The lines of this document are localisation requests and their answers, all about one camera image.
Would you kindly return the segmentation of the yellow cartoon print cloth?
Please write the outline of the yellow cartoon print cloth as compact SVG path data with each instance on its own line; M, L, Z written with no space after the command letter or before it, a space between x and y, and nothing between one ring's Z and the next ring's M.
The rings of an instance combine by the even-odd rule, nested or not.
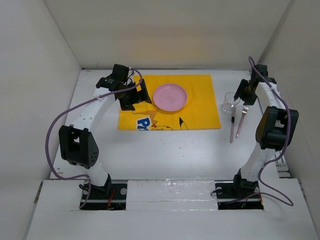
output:
M220 129L212 77L208 74L144 75L151 102L120 111L118 129L179 131Z

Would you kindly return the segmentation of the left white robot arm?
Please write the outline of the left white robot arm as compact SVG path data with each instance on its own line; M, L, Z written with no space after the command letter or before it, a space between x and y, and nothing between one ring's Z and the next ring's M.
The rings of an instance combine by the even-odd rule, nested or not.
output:
M111 194L111 177L98 162L99 148L94 132L114 102L119 102L123 111L133 111L135 104L151 102L144 79L134 82L134 74L140 75L140 72L115 64L111 74L100 78L95 85L92 101L85 104L70 125L61 126L58 132L61 158L85 168L95 194L103 199Z

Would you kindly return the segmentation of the pink round plate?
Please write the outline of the pink round plate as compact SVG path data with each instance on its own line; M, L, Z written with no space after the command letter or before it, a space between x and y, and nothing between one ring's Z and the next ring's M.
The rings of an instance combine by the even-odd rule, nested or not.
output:
M175 112L181 110L187 104L188 94L182 86L166 83L155 89L152 100L160 110Z

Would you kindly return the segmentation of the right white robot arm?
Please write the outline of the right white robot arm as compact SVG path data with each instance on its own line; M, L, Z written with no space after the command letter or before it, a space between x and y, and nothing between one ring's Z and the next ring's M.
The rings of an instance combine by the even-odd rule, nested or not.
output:
M231 191L237 197L250 195L258 187L262 169L275 153L285 152L290 145L298 122L299 112L290 109L281 98L275 79L268 76L268 67L254 64L250 80L241 80L233 97L246 106L260 102L262 118L255 132L256 145L248 161L233 178Z

